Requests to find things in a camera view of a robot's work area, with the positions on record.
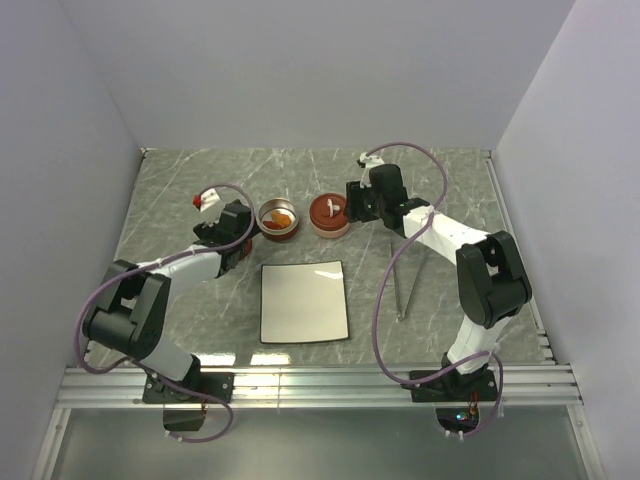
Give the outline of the red lid with ring handle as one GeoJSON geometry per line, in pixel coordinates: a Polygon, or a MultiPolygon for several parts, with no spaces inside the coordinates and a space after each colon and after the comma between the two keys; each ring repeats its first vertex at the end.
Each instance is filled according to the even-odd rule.
{"type": "Polygon", "coordinates": [[[252,250],[252,240],[248,239],[242,245],[240,259],[243,260],[244,258],[248,257],[249,254],[251,253],[251,250],[252,250]]]}

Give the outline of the red lid with white tab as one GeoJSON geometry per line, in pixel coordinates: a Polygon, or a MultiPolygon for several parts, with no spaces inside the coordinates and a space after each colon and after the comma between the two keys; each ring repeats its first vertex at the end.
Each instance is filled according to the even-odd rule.
{"type": "Polygon", "coordinates": [[[320,230],[339,230],[349,223],[345,213],[346,205],[346,198],[340,194],[322,194],[316,197],[310,205],[311,222],[320,230]]]}

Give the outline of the dark red curved sausage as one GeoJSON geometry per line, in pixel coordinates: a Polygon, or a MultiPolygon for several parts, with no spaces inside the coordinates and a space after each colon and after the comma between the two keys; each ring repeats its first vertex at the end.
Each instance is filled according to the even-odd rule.
{"type": "Polygon", "coordinates": [[[272,220],[264,221],[263,222],[263,226],[265,228],[267,228],[267,229],[270,229],[270,230],[282,230],[283,229],[282,225],[280,225],[277,222],[272,221],[272,220]]]}

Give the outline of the orange fried chicken piece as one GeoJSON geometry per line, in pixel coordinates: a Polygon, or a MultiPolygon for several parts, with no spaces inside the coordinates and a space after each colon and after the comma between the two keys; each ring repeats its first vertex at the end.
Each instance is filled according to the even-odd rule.
{"type": "Polygon", "coordinates": [[[280,221],[275,221],[275,222],[277,222],[278,224],[282,225],[283,229],[286,229],[292,224],[292,220],[287,214],[282,213],[282,212],[280,212],[280,213],[283,214],[284,217],[280,221]]]}

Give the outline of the metal tongs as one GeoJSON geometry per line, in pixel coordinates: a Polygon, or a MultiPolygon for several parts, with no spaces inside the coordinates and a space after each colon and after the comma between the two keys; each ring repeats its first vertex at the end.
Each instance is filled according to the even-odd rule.
{"type": "Polygon", "coordinates": [[[411,314],[428,252],[421,244],[408,247],[392,267],[392,284],[395,300],[396,321],[402,322],[411,314]]]}

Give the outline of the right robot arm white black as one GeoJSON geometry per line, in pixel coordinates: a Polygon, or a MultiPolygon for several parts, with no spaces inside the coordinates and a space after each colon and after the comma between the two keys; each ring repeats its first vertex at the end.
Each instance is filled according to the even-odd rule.
{"type": "Polygon", "coordinates": [[[440,370],[418,379],[402,379],[385,365],[391,380],[417,387],[440,380],[442,391],[460,400],[476,386],[499,335],[532,298],[532,287],[511,234],[490,234],[468,227],[439,212],[421,198],[411,198],[401,169],[380,157],[365,156],[358,165],[360,180],[346,185],[346,215],[350,222],[380,220],[404,242],[392,255],[379,285],[384,289],[400,256],[413,244],[448,260],[456,269],[459,303],[464,316],[440,370]]]}

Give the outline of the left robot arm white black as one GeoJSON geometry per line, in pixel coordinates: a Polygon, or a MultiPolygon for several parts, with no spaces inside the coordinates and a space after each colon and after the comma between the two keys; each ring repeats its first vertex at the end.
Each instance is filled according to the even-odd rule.
{"type": "Polygon", "coordinates": [[[234,269],[248,256],[258,227],[253,209],[234,200],[216,222],[202,222],[194,233],[194,244],[166,259],[114,262],[107,287],[89,302],[80,323],[87,339],[166,379],[166,390],[180,402],[200,394],[201,363],[164,332],[168,306],[182,291],[234,269]]]}

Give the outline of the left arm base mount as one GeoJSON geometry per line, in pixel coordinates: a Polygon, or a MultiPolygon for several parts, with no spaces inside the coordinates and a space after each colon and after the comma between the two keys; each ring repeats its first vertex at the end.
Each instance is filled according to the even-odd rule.
{"type": "Polygon", "coordinates": [[[142,404],[162,406],[163,427],[167,436],[184,443],[205,443],[225,435],[233,424],[231,399],[235,374],[231,372],[199,372],[188,374],[182,382],[167,380],[159,374],[148,374],[142,404]],[[228,414],[219,432],[208,437],[201,433],[211,407],[222,407],[228,414]]]}

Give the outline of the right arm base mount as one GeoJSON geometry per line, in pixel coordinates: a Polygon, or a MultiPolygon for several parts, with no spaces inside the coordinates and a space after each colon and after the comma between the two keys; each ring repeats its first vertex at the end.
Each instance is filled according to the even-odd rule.
{"type": "Polygon", "coordinates": [[[453,370],[431,382],[404,386],[411,392],[414,403],[451,403],[471,401],[495,401],[499,382],[487,367],[471,373],[460,374],[453,370]]]}

